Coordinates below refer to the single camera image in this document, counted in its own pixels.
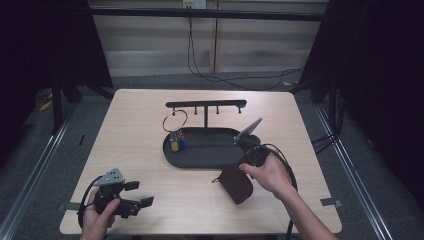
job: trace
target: wrist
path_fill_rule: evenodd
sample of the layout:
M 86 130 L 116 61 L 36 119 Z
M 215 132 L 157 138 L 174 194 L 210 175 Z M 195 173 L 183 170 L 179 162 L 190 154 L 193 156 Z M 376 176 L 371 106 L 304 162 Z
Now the wrist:
M 285 186 L 281 186 L 274 192 L 274 196 L 281 200 L 283 203 L 289 201 L 289 199 L 293 196 L 298 196 L 296 189 L 291 184 L 286 184 Z

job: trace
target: black controller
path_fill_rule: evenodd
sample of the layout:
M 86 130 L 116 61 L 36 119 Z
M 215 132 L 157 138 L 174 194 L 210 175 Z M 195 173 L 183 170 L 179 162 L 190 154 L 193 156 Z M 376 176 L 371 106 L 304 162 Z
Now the black controller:
M 261 167 L 264 165 L 266 157 L 270 153 L 271 151 L 266 147 L 255 146 L 245 151 L 245 155 L 240 160 L 240 164 L 247 163 L 251 166 Z
M 128 218 L 131 216 L 137 216 L 138 211 L 142 208 L 150 207 L 153 204 L 153 198 L 144 198 L 140 201 L 131 201 L 122 199 L 119 194 L 122 190 L 130 191 L 138 189 L 140 182 L 127 182 L 118 169 L 113 169 L 101 177 L 94 186 L 99 186 L 99 191 L 96 193 L 94 199 L 94 206 L 96 207 L 97 213 L 101 214 L 106 206 L 116 198 L 120 199 L 118 208 L 115 210 L 113 215 L 119 215 L 122 218 Z
M 270 149 L 261 146 L 261 140 L 258 137 L 251 135 L 261 121 L 262 118 L 258 118 L 258 120 L 234 137 L 234 145 L 245 152 L 243 158 L 240 160 L 240 164 L 247 163 L 260 167 L 264 165 L 266 157 L 271 153 Z

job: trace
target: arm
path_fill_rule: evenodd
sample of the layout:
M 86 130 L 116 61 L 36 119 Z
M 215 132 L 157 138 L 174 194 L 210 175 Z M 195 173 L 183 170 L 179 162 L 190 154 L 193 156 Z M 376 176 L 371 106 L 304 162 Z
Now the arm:
M 305 239 L 337 239 L 306 205 L 296 189 L 281 161 L 273 154 L 268 155 L 261 167 L 240 164 L 240 169 L 254 177 L 267 191 L 281 200 L 299 233 Z

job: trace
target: small yellow object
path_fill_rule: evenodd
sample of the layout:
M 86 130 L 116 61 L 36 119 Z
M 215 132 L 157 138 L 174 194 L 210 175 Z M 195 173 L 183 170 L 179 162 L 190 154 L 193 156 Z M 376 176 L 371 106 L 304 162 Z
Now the small yellow object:
M 178 142 L 176 142 L 176 141 L 172 141 L 172 142 L 171 142 L 171 150 L 172 150 L 173 152 L 178 152 L 178 149 L 179 149 Z

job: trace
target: wall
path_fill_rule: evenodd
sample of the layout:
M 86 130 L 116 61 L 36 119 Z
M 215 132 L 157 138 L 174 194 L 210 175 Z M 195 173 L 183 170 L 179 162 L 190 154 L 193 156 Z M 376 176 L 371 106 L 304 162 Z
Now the wall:
M 91 0 L 92 6 L 182 8 L 181 0 Z M 207 9 L 323 13 L 327 1 L 208 0 Z M 188 73 L 189 20 L 94 16 L 112 77 Z M 200 72 L 268 71 L 305 64 L 318 22 L 192 19 Z M 190 55 L 190 66 L 194 63 Z

